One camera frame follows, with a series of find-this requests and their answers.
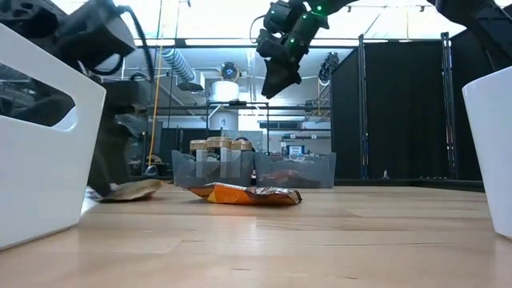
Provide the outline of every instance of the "clear plastic bin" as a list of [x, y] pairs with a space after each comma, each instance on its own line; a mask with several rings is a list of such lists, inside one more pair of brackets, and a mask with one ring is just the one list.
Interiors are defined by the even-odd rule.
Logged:
[[176, 186], [203, 186], [222, 182], [250, 186], [254, 167], [254, 152], [243, 152], [231, 162], [196, 162], [191, 155], [172, 151], [174, 184]]
[[256, 154], [258, 186], [282, 188], [332, 188], [336, 153], [326, 156], [303, 156], [301, 162], [287, 156]]

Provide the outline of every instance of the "table surface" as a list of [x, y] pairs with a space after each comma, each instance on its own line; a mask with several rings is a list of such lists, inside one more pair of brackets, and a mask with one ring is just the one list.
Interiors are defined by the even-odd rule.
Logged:
[[69, 230], [0, 253], [0, 287], [512, 287], [486, 196], [413, 187], [303, 190], [269, 208], [165, 186], [84, 201]]

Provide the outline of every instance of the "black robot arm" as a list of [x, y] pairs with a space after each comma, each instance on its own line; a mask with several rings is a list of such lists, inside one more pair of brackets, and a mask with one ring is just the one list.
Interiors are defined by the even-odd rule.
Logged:
[[[270, 99], [288, 86], [300, 84], [299, 63], [308, 54], [318, 30], [329, 29], [327, 16], [355, 1], [279, 0], [270, 4], [264, 19], [265, 29], [260, 30], [257, 40], [257, 52], [268, 58], [262, 95]], [[512, 65], [512, 19], [494, 0], [427, 1], [440, 14], [473, 32], [500, 63]]]

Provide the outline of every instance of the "white basket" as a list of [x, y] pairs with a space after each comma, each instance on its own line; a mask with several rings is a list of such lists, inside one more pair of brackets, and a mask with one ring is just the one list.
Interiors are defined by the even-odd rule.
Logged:
[[0, 249], [80, 218], [105, 90], [0, 24], [0, 63], [72, 97], [54, 127], [0, 116]]
[[462, 92], [494, 229], [512, 237], [512, 67]]

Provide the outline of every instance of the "white tank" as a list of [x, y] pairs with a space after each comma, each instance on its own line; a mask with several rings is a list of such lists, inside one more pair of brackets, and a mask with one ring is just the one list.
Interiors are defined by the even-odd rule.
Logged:
[[[212, 102], [238, 100], [240, 87], [235, 82], [217, 81], [211, 86]], [[238, 131], [238, 110], [218, 109], [210, 118], [210, 130]]]

